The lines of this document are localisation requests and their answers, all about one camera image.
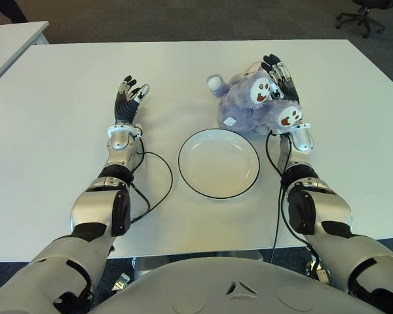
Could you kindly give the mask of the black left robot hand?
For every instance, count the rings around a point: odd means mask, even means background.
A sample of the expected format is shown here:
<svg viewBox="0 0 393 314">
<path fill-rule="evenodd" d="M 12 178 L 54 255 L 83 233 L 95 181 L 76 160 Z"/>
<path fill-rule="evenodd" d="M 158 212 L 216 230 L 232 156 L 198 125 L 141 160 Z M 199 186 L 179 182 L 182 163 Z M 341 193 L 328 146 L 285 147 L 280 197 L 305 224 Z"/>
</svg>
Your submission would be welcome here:
<svg viewBox="0 0 393 314">
<path fill-rule="evenodd" d="M 114 116 L 116 124 L 133 123 L 138 107 L 149 93 L 150 87 L 144 84 L 134 88 L 137 80 L 128 75 L 120 83 L 115 98 Z"/>
</svg>

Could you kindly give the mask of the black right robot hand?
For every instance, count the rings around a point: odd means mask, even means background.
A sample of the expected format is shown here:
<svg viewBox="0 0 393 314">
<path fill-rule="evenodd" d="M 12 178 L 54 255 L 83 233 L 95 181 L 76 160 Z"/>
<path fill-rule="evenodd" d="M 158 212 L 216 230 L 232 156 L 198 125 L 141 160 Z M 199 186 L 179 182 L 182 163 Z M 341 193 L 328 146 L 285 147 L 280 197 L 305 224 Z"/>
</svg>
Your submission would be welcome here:
<svg viewBox="0 0 393 314">
<path fill-rule="evenodd" d="M 274 99 L 299 103 L 299 96 L 286 64 L 274 54 L 263 56 L 262 69 L 271 78 L 271 94 Z"/>
</svg>

